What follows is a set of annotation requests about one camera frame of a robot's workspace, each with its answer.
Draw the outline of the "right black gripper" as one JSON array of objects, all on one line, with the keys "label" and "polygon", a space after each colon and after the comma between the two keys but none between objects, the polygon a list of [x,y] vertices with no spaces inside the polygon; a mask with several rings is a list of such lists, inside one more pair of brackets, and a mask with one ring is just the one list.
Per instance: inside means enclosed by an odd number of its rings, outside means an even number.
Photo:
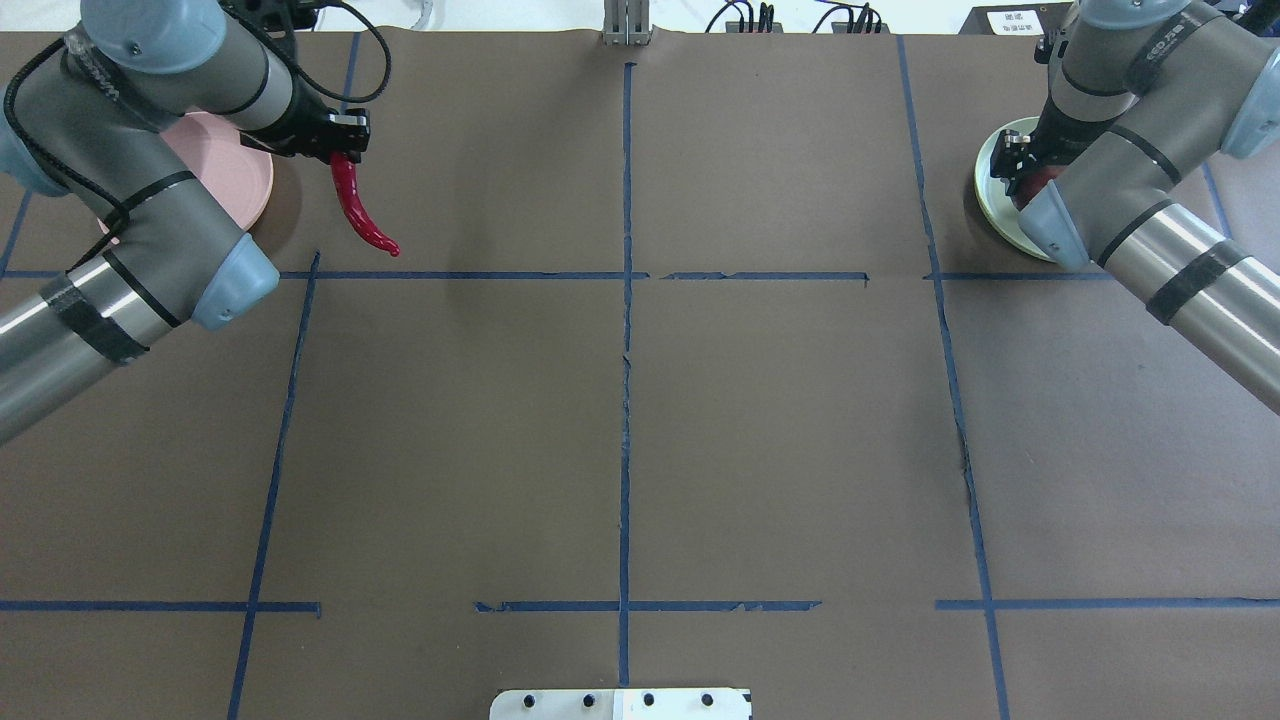
[{"label": "right black gripper", "polygon": [[1029,135],[1014,129],[1001,133],[991,159],[991,174],[1005,181],[1006,195],[1011,197],[1011,184],[1021,174],[1044,165],[1069,167],[1075,159],[1076,145],[1066,127],[1061,122],[1041,118]]}]

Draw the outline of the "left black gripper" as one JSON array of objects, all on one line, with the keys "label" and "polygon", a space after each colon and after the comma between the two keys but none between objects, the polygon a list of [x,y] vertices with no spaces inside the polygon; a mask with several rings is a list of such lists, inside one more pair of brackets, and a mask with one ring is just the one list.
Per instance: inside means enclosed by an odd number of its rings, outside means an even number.
[{"label": "left black gripper", "polygon": [[276,127],[255,133],[239,132],[239,145],[280,158],[312,158],[330,161],[334,155],[361,161],[369,149],[371,126],[365,108],[319,114],[289,110]]}]

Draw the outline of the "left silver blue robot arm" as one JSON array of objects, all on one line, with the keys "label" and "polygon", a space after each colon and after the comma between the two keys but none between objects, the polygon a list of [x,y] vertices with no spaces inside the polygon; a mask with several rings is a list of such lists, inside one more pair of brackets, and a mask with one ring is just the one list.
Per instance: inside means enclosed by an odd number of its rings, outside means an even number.
[{"label": "left silver blue robot arm", "polygon": [[221,1],[83,1],[79,20],[3,91],[3,172],[78,196],[104,234],[3,318],[3,439],[41,421],[154,342],[216,331],[279,270],[163,133],[189,111],[252,150],[337,174],[370,140],[374,94],[338,94]]}]

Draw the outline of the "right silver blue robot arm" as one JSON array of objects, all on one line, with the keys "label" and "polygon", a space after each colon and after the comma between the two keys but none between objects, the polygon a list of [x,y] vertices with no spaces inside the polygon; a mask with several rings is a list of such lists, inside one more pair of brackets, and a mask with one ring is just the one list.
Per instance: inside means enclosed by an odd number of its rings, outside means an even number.
[{"label": "right silver blue robot arm", "polygon": [[1019,231],[1062,268],[1107,272],[1276,410],[1277,274],[1172,190],[1277,140],[1277,45],[1204,1],[1076,1],[1036,60],[1036,126],[995,132],[975,163]]}]

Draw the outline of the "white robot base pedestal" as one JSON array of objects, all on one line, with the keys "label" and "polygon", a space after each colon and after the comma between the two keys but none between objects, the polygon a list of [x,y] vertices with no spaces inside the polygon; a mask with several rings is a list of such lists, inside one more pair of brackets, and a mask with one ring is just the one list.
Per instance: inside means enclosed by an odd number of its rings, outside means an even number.
[{"label": "white robot base pedestal", "polygon": [[753,719],[748,689],[600,688],[503,691],[490,719]]}]

